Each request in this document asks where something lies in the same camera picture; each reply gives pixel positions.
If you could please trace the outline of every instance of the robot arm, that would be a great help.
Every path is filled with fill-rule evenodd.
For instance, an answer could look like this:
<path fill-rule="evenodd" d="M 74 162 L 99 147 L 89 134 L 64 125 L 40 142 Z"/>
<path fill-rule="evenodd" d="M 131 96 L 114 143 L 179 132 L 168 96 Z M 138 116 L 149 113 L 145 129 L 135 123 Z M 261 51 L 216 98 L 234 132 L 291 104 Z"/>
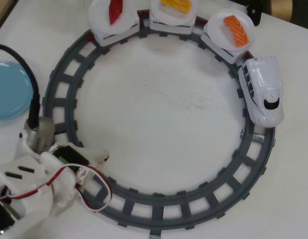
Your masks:
<path fill-rule="evenodd" d="M 26 238 L 48 215 L 57 216 L 71 207 L 81 196 L 80 191 L 99 173 L 95 167 L 107 159 L 106 150 L 83 149 L 67 143 L 55 144 L 39 157 L 32 152 L 0 166 L 0 239 Z M 102 209 L 86 206 L 90 211 Z"/>

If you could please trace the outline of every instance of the metal bracket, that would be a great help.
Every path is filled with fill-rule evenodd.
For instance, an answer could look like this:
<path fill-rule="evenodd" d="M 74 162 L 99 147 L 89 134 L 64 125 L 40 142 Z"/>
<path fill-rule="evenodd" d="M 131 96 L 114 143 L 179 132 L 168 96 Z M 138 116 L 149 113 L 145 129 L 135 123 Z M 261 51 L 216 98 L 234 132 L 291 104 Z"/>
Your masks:
<path fill-rule="evenodd" d="M 244 129 L 241 131 L 241 134 L 240 134 L 240 138 L 243 138 L 243 137 L 244 137 Z M 258 133 L 253 133 L 252 141 L 255 142 L 255 143 L 263 144 L 264 135 L 261 135 L 261 134 L 258 134 Z"/>

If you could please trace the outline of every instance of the black cable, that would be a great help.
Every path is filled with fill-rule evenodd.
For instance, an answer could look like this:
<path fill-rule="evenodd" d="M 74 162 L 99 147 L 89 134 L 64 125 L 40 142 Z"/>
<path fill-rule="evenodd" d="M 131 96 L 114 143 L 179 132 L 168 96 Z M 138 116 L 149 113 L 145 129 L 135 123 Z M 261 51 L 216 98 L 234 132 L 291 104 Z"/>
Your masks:
<path fill-rule="evenodd" d="M 25 72 L 29 76 L 33 88 L 33 97 L 30 104 L 28 124 L 31 129 L 35 129 L 39 126 L 39 112 L 40 112 L 40 94 L 39 94 L 38 83 L 35 79 L 35 76 L 31 71 L 30 67 L 28 66 L 28 64 L 26 63 L 26 61 L 14 50 L 4 45 L 0 45 L 0 50 L 5 51 L 6 53 L 13 56 L 18 61 L 18 63 L 24 68 Z"/>

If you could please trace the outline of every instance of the gray train track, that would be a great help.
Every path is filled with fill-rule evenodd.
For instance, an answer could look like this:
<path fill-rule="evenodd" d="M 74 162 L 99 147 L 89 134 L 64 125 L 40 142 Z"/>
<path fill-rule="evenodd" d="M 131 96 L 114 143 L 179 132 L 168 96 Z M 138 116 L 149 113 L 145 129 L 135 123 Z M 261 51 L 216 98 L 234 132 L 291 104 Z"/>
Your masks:
<path fill-rule="evenodd" d="M 74 110 L 77 103 L 75 98 L 76 92 L 84 82 L 83 77 L 85 73 L 93 68 L 95 60 L 102 55 L 108 54 L 113 45 L 127 43 L 128 39 L 131 37 L 145 38 L 148 34 L 159 34 L 161 37 L 166 37 L 168 34 L 171 34 L 179 36 L 180 40 L 191 40 L 196 42 L 198 47 L 201 49 L 208 49 L 212 51 L 215 54 L 215 58 L 218 61 L 222 61 L 228 67 L 230 76 L 235 78 L 239 83 L 237 73 L 239 67 L 235 64 L 231 65 L 227 63 L 224 59 L 218 56 L 203 41 L 201 41 L 200 35 L 195 33 L 192 33 L 191 35 L 179 35 L 151 30 L 144 24 L 144 20 L 148 19 L 148 13 L 148 10 L 138 12 L 140 16 L 140 31 L 120 42 L 106 47 L 101 47 L 95 41 L 93 34 L 89 30 L 85 32 L 70 48 L 67 49 L 64 56 L 57 64 L 55 70 L 53 70 L 50 75 L 50 82 L 48 84 L 46 95 L 43 99 L 43 112 L 45 116 L 53 117 L 54 107 L 63 107 L 65 110 L 65 121 L 56 124 L 55 135 L 66 133 L 70 142 L 76 146 L 83 147 L 83 143 L 78 139 L 76 134 L 78 127 L 74 119 Z M 206 22 L 207 21 L 205 19 L 197 17 L 195 27 L 202 29 Z M 80 55 L 79 52 L 88 42 L 92 42 L 96 48 L 87 57 L 84 57 Z M 244 58 L 251 57 L 252 55 L 249 52 L 244 55 Z M 80 66 L 73 76 L 66 75 L 64 72 L 72 60 L 79 62 Z M 60 82 L 69 84 L 66 98 L 55 97 L 56 90 Z M 241 88 L 237 89 L 237 92 L 238 96 L 245 102 Z M 218 172 L 217 177 L 212 181 L 204 182 L 192 191 L 181 191 L 176 195 L 163 195 L 160 193 L 147 195 L 138 192 L 136 189 L 124 188 L 114 179 L 108 177 L 113 193 L 124 198 L 125 204 L 121 211 L 109 206 L 100 213 L 117 221 L 120 226 L 133 226 L 151 230 L 151 239 L 159 239 L 162 230 L 179 228 L 189 230 L 193 229 L 197 224 L 214 218 L 219 219 L 223 217 L 228 209 L 240 200 L 245 200 L 248 197 L 250 189 L 259 177 L 264 174 L 266 170 L 265 166 L 275 143 L 275 128 L 266 128 L 264 135 L 261 135 L 261 140 L 257 140 L 259 135 L 254 133 L 254 124 L 249 117 L 248 110 L 244 108 L 241 113 L 246 119 L 245 128 L 241 134 L 242 143 L 239 148 L 233 152 L 232 161 L 230 164 L 226 168 L 221 169 Z M 250 145 L 255 142 L 261 143 L 262 147 L 258 158 L 252 159 L 247 156 L 247 152 Z M 250 173 L 242 183 L 236 180 L 233 176 L 241 164 L 245 164 L 250 168 Z M 102 183 L 99 180 L 95 180 L 102 186 Z M 229 185 L 233 192 L 225 200 L 219 202 L 214 195 L 214 191 L 224 184 Z M 95 197 L 88 192 L 85 192 L 85 196 L 89 203 L 94 206 L 99 206 L 103 204 L 103 200 L 107 196 L 107 192 L 104 187 L 101 187 Z M 192 214 L 189 202 L 201 198 L 206 199 L 209 204 L 209 208 L 203 212 Z M 143 218 L 132 215 L 131 213 L 135 203 L 152 206 L 152 218 Z M 175 219 L 164 219 L 164 207 L 175 205 L 180 207 L 182 216 Z"/>

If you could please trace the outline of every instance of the toy train track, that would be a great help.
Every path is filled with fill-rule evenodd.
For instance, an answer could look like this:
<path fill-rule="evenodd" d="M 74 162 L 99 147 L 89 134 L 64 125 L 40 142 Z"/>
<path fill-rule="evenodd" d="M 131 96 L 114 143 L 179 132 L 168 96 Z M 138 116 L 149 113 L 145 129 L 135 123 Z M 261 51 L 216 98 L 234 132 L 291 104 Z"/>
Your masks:
<path fill-rule="evenodd" d="M 53 117 L 54 107 L 63 107 L 65 110 L 65 122 L 56 124 L 55 135 L 66 133 L 70 142 L 76 146 L 83 147 L 83 143 L 79 141 L 76 130 L 77 123 L 74 119 L 74 110 L 76 108 L 76 92 L 83 84 L 83 76 L 85 73 L 92 69 L 94 62 L 97 58 L 102 55 L 109 53 L 110 48 L 115 44 L 124 44 L 128 42 L 131 37 L 144 38 L 148 34 L 159 34 L 161 37 L 166 37 L 168 34 L 179 36 L 180 40 L 191 40 L 198 44 L 198 47 L 205 50 L 206 48 L 214 53 L 202 40 L 201 36 L 195 33 L 191 35 L 179 35 L 174 33 L 165 33 L 155 30 L 151 30 L 149 27 L 144 25 L 144 20 L 148 19 L 149 11 L 143 10 L 138 12 L 140 17 L 140 31 L 128 38 L 114 43 L 106 47 L 100 47 L 95 41 L 91 31 L 85 32 L 61 58 L 54 71 L 50 76 L 50 82 L 46 91 L 45 98 L 43 99 L 43 112 L 47 117 Z M 206 24 L 206 20 L 197 17 L 195 27 L 202 29 Z M 96 49 L 92 51 L 87 57 L 83 57 L 79 54 L 80 50 L 88 43 L 92 42 Z M 229 74 L 232 78 L 235 78 L 238 83 L 238 69 L 239 67 L 235 64 L 231 65 L 227 63 L 220 56 L 215 54 L 215 58 L 218 61 L 222 61 L 228 68 Z M 244 55 L 244 58 L 252 58 L 252 55 L 248 52 Z M 79 68 L 75 72 L 74 76 L 66 75 L 64 72 L 67 66 L 72 60 L 76 60 L 80 63 Z M 56 90 L 60 82 L 69 84 L 69 89 L 66 98 L 56 98 Z M 245 102 L 241 88 L 237 90 L 238 95 Z M 244 200 L 248 197 L 250 189 L 256 183 L 258 178 L 265 172 L 266 164 L 269 159 L 271 149 L 274 146 L 274 134 L 275 128 L 266 128 L 265 133 L 262 136 L 261 141 L 257 141 L 254 135 L 254 124 L 250 120 L 248 110 L 243 109 L 241 111 L 246 119 L 246 125 L 243 129 L 242 143 L 238 149 L 232 154 L 232 161 L 226 167 L 218 172 L 218 176 L 210 182 L 204 182 L 197 186 L 192 191 L 181 191 L 176 195 L 162 195 L 154 193 L 152 195 L 146 195 L 138 192 L 135 189 L 127 189 L 120 186 L 114 179 L 108 178 L 112 187 L 113 193 L 119 197 L 125 199 L 125 204 L 122 211 L 111 208 L 110 206 L 105 208 L 100 213 L 117 221 L 120 226 L 133 226 L 151 230 L 150 238 L 159 239 L 162 230 L 171 229 L 193 229 L 195 225 L 206 222 L 213 218 L 221 218 L 225 215 L 225 212 L 230 209 L 233 205 L 238 203 L 241 199 Z M 246 154 L 249 147 L 254 142 L 260 142 L 262 148 L 257 159 L 252 159 Z M 245 164 L 250 167 L 250 173 L 243 183 L 237 181 L 233 174 L 237 171 L 241 164 Z M 232 189 L 233 193 L 229 195 L 225 200 L 219 202 L 214 195 L 214 191 L 221 187 L 223 184 L 228 184 Z M 102 187 L 95 197 L 85 192 L 85 196 L 88 201 L 93 205 L 100 205 L 106 197 L 106 190 Z M 192 214 L 189 202 L 205 198 L 209 204 L 209 208 L 203 212 Z M 142 218 L 131 215 L 133 206 L 135 203 L 152 206 L 152 218 Z M 164 207 L 178 205 L 182 212 L 182 217 L 175 219 L 163 219 Z"/>

